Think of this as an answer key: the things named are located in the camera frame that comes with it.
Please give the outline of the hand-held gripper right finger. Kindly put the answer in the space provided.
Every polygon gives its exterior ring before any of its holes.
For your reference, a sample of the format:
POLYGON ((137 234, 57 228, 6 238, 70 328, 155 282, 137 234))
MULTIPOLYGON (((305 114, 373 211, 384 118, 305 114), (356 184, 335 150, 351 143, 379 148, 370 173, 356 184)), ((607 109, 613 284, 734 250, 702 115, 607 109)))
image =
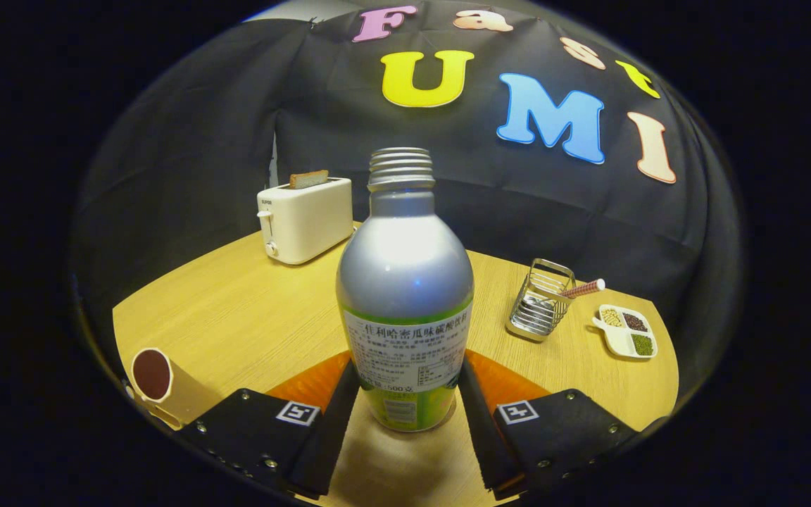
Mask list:
POLYGON ((579 389, 547 391, 475 351, 465 353, 459 390, 482 482, 498 500, 551 495, 638 436, 579 389))

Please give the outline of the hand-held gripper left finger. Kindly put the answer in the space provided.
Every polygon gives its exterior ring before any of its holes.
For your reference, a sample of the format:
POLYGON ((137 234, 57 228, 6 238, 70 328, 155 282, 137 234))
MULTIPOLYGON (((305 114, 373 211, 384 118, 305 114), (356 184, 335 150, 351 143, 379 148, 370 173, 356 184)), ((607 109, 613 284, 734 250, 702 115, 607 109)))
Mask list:
POLYGON ((265 393, 232 392, 178 436, 271 493, 324 496, 359 389, 344 351, 265 393))

